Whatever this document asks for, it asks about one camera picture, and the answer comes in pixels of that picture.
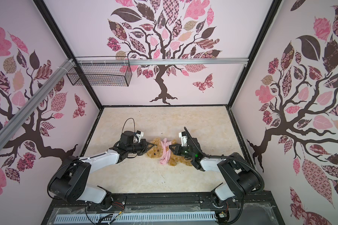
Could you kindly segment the pink knitted bear sweater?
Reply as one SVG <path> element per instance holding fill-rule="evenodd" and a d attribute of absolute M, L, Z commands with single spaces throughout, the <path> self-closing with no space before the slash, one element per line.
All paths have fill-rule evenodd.
<path fill-rule="evenodd" d="M 160 164 L 162 165 L 168 164 L 169 160 L 171 159 L 171 150 L 169 149 L 170 145 L 172 145 L 172 141 L 169 141 L 167 138 L 164 138 L 161 141 L 161 147 L 162 147 L 163 153 L 160 158 Z"/>

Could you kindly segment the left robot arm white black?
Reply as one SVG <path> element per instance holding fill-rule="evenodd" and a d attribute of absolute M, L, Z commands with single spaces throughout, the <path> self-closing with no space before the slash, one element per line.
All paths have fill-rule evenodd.
<path fill-rule="evenodd" d="M 111 192 L 87 183 L 89 175 L 129 158 L 130 154 L 142 156 L 155 144 L 147 142 L 140 131 L 125 131 L 120 140 L 105 152 L 89 157 L 67 157 L 50 179 L 47 193 L 66 202 L 85 201 L 95 204 L 110 204 Z"/>

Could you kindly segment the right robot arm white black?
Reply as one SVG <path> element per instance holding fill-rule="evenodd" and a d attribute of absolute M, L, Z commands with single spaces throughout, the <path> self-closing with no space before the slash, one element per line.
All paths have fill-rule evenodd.
<path fill-rule="evenodd" d="M 188 132 L 179 133 L 179 138 L 181 143 L 168 146 L 175 156 L 183 157 L 199 171 L 218 172 L 222 175 L 224 183 L 211 192 L 215 201 L 221 203 L 233 197 L 240 199 L 250 193 L 263 191 L 262 176 L 240 154 L 208 155 L 202 151 L 198 140 Z"/>

